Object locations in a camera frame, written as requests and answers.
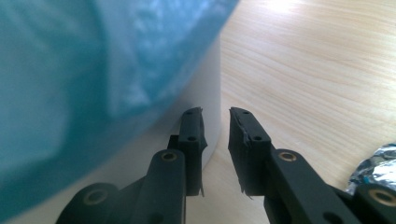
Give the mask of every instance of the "plastic wrap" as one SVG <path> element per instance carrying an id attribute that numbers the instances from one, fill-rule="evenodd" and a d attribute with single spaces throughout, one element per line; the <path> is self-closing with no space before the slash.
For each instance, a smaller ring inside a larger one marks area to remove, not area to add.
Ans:
<path id="1" fill-rule="evenodd" d="M 172 104 L 235 0 L 0 2 L 0 222 L 97 167 Z"/>
<path id="2" fill-rule="evenodd" d="M 373 157 L 362 161 L 350 177 L 346 192 L 353 194 L 358 185 L 370 183 L 396 190 L 396 143 L 382 146 Z"/>

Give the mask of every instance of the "table surface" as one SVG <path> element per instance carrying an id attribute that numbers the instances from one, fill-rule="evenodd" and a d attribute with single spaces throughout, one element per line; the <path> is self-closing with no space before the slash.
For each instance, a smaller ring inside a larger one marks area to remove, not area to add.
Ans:
<path id="1" fill-rule="evenodd" d="M 241 193 L 229 108 L 251 111 L 277 148 L 301 153 L 345 189 L 360 161 L 396 136 L 396 1 L 243 0 L 221 35 L 222 131 L 187 223 L 268 223 Z"/>

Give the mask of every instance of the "wooden table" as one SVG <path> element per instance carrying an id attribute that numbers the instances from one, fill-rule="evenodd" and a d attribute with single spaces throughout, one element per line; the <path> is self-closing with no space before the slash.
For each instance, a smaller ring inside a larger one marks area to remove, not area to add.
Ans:
<path id="1" fill-rule="evenodd" d="M 240 191 L 227 149 L 229 108 L 251 111 L 339 189 L 396 139 L 396 1 L 244 0 L 221 35 L 222 132 L 187 223 L 268 223 Z"/>

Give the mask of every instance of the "crumpled foil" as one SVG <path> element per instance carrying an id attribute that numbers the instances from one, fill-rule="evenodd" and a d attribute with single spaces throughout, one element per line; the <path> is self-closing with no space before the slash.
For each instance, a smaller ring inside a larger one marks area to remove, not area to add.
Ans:
<path id="1" fill-rule="evenodd" d="M 361 184 L 379 184 L 396 190 L 396 143 L 382 146 L 373 157 L 362 161 L 349 178 L 346 192 L 354 194 Z"/>

